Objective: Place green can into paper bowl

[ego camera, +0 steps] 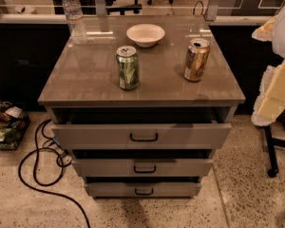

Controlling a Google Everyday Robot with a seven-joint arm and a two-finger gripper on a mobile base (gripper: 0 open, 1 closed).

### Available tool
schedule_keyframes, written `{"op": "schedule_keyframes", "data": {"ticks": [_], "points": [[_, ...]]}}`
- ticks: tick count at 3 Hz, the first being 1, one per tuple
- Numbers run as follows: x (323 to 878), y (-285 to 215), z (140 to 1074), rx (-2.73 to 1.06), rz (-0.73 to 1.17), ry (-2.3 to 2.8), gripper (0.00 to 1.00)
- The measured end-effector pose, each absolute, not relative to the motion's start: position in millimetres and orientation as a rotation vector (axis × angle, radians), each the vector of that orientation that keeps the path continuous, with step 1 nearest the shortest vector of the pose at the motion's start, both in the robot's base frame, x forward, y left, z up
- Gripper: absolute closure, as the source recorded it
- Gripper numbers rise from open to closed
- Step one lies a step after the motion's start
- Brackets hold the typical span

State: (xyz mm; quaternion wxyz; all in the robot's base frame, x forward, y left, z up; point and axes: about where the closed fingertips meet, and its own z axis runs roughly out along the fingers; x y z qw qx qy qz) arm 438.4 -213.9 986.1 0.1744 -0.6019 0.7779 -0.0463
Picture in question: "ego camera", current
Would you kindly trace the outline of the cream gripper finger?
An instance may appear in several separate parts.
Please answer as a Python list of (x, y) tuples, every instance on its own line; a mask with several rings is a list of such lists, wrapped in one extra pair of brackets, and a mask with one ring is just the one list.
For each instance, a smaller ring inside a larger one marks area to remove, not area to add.
[(252, 33), (252, 38), (262, 42), (272, 41), (273, 28), (275, 25), (276, 18), (277, 16), (270, 18), (265, 24), (257, 28)]
[(285, 60), (277, 67), (267, 66), (256, 97), (251, 121), (256, 126), (273, 123), (285, 110)]

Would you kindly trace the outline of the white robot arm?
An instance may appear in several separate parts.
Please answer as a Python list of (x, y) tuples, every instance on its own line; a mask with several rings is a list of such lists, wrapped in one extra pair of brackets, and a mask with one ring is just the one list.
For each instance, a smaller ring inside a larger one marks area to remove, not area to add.
[(273, 123), (285, 109), (285, 6), (252, 37), (258, 41), (270, 41), (274, 54), (283, 58), (277, 67), (267, 66), (259, 86), (251, 121), (257, 126)]

